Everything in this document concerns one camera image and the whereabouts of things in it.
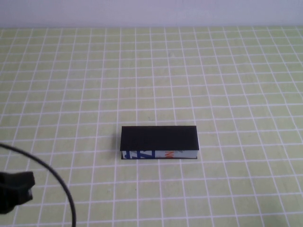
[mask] green cutting mat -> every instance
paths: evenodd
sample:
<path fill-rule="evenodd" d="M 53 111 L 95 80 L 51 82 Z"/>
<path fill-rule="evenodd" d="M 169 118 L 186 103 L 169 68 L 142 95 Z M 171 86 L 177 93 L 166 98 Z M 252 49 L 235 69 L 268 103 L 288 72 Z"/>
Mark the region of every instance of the green cutting mat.
<path fill-rule="evenodd" d="M 0 141 L 79 227 L 303 226 L 303 27 L 0 30 Z M 122 125 L 197 125 L 197 160 L 120 160 Z M 1 227 L 68 227 L 42 167 Z"/>

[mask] black cable connector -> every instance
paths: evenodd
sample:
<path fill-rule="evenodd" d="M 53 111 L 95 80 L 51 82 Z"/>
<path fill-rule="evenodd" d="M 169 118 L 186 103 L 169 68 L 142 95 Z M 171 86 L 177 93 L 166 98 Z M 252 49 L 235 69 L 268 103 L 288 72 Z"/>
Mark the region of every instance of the black cable connector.
<path fill-rule="evenodd" d="M 46 162 L 42 161 L 38 157 L 36 157 L 36 156 L 26 152 L 26 151 L 20 150 L 16 147 L 12 147 L 12 146 L 9 146 L 9 145 L 3 144 L 3 143 L 0 143 L 0 148 L 4 148 L 4 149 L 10 150 L 10 151 L 13 151 L 15 153 L 22 154 L 25 157 L 39 163 L 40 165 L 45 167 L 49 172 L 51 172 L 51 174 L 58 180 L 58 182 L 60 183 L 60 185 L 62 186 L 63 190 L 66 193 L 68 202 L 70 203 L 70 206 L 71 206 L 71 227 L 76 227 L 76 208 L 75 208 L 75 204 L 74 204 L 74 201 L 72 199 L 70 190 L 66 186 L 64 180 L 59 176 L 59 174 L 51 166 L 49 166 Z M 28 185 L 31 185 L 33 183 L 33 181 L 32 181 L 33 179 L 28 179 L 28 180 L 29 181 L 26 180 L 26 184 L 24 185 L 24 189 L 27 188 Z M 12 189 L 12 190 L 15 189 L 14 185 L 8 185 L 6 183 L 0 184 L 0 190 L 1 190 L 1 188 L 5 189 L 5 190 L 7 190 L 9 188 Z M 24 198 L 32 198 L 31 191 L 28 190 L 27 193 L 28 193 L 28 197 L 23 197 L 23 199 Z"/>
<path fill-rule="evenodd" d="M 0 172 L 0 214 L 11 212 L 15 206 L 33 199 L 33 172 L 8 174 Z"/>

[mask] orange lettering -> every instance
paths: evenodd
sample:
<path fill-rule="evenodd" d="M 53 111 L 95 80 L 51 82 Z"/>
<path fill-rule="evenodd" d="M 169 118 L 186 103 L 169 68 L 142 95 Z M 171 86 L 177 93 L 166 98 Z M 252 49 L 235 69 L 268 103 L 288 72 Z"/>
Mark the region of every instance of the orange lettering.
<path fill-rule="evenodd" d="M 166 158 L 173 158 L 174 152 L 173 151 L 165 151 Z"/>

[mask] black clip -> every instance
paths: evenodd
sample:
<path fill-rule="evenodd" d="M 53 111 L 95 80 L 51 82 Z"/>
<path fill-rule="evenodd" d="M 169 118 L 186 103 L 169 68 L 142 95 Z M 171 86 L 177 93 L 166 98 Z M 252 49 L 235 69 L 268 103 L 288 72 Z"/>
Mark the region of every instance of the black clip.
<path fill-rule="evenodd" d="M 0 172 L 0 214 L 11 212 L 15 206 L 33 199 L 33 172 L 8 174 Z"/>

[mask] white wall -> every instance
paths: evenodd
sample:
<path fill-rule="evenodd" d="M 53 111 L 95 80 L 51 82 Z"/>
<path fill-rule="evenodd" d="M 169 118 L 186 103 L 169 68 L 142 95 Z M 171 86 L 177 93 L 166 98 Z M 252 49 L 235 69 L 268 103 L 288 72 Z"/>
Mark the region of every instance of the white wall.
<path fill-rule="evenodd" d="M 303 25 L 303 0 L 0 0 L 0 26 Z"/>

